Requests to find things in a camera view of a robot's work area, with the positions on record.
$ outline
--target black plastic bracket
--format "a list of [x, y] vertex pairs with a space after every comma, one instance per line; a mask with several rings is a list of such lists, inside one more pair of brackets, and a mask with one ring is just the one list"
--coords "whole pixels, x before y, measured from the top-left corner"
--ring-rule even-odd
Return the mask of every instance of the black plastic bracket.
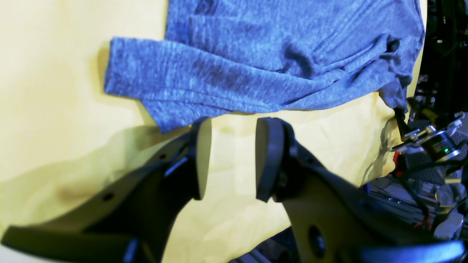
[[283, 203], [302, 262], [436, 263], [465, 251], [461, 241], [413, 229], [329, 172], [281, 119], [258, 119], [256, 164], [257, 199]]
[[160, 262], [178, 213], [206, 189], [211, 120], [196, 121], [147, 164], [71, 212], [10, 226], [2, 245], [66, 262]]

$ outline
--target black cable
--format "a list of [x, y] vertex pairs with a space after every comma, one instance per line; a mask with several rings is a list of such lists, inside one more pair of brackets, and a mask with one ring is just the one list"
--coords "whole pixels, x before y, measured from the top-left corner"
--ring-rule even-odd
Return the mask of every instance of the black cable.
[[416, 202], [416, 205], [418, 208], [421, 210], [421, 212], [424, 215], [423, 221], [426, 222], [429, 218], [429, 208], [427, 208], [426, 204], [424, 201], [417, 195], [417, 193], [411, 188], [411, 186], [408, 184], [408, 181], [403, 178], [403, 176], [400, 178], [400, 182], [403, 186], [403, 188], [409, 193], [411, 198]]
[[405, 134], [410, 132], [411, 129], [408, 127], [408, 124], [405, 122], [405, 114], [403, 110], [400, 108], [394, 108], [393, 110], [395, 111], [396, 124], [400, 132], [401, 140], [404, 141]]
[[417, 193], [410, 187], [408, 184], [408, 178], [409, 175], [412, 173], [415, 173], [417, 171], [427, 169], [427, 168], [433, 168], [433, 167], [438, 167], [438, 166], [446, 166], [446, 165], [460, 165], [461, 162], [458, 160], [448, 160], [448, 161], [442, 161], [442, 162], [434, 162], [434, 163], [425, 163], [413, 168], [410, 168], [406, 171], [403, 172], [402, 176], [400, 177], [400, 182], [403, 186], [403, 188], [408, 192], [408, 194], [411, 196], [411, 198], [416, 202], [416, 205], [418, 208], [421, 210], [421, 212], [424, 215], [423, 222], [429, 225], [429, 208], [426, 206], [424, 201], [417, 195]]
[[441, 60], [443, 60], [445, 57], [447, 57], [450, 53], [452, 53], [456, 48], [457, 46], [460, 45], [460, 42], [455, 42], [455, 44], [445, 53], [443, 54], [442, 56], [440, 56], [439, 58], [437, 58], [436, 60], [434, 60], [433, 62], [429, 63], [427, 65], [427, 67], [431, 67], [431, 66], [434, 66], [436, 63], [440, 62]]
[[463, 203], [465, 203], [466, 200], [468, 200], [468, 196], [466, 196], [466, 197], [463, 198], [461, 201], [459, 201], [452, 209], [450, 209], [450, 211], [449, 211], [447, 214], [450, 214], [451, 212], [455, 211], [460, 205], [462, 205]]
[[461, 141], [458, 145], [457, 148], [461, 150], [461, 148], [465, 145], [468, 145], [468, 140], [463, 140]]

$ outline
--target yellow tablecloth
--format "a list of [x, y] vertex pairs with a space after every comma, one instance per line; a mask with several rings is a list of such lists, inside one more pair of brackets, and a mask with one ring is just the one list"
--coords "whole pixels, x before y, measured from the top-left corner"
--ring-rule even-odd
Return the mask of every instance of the yellow tablecloth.
[[[163, 39], [166, 11], [167, 0], [2, 3], [0, 234], [69, 211], [186, 131], [161, 135], [139, 102], [102, 91], [112, 36]], [[394, 168], [387, 150], [398, 132], [377, 93], [329, 110], [215, 118], [205, 199], [179, 215], [164, 262], [227, 262], [289, 226], [281, 204], [255, 200], [263, 116], [290, 122], [355, 185]]]

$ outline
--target yellow cloth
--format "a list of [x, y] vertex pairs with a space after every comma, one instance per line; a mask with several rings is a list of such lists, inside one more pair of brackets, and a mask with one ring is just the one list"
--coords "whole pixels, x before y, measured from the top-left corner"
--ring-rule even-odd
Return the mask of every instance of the yellow cloth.
[[[112, 36], [162, 39], [167, 0], [19, 0], [0, 8], [0, 235], [83, 203], [168, 139], [137, 101], [105, 95]], [[213, 120], [205, 199], [177, 218], [164, 262], [223, 263], [289, 226], [255, 200], [258, 117]], [[355, 185], [394, 168], [393, 116], [377, 93], [321, 111], [270, 114]]]

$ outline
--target screw hole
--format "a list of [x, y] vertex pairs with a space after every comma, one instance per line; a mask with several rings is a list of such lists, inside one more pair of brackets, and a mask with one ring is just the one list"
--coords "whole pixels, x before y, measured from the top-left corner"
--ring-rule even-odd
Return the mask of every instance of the screw hole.
[[111, 200], [112, 198], [114, 198], [114, 194], [113, 193], [107, 193], [105, 196], [102, 197], [102, 200], [105, 202], [105, 201]]
[[309, 228], [309, 243], [316, 257], [322, 258], [325, 256], [325, 239], [316, 226]]

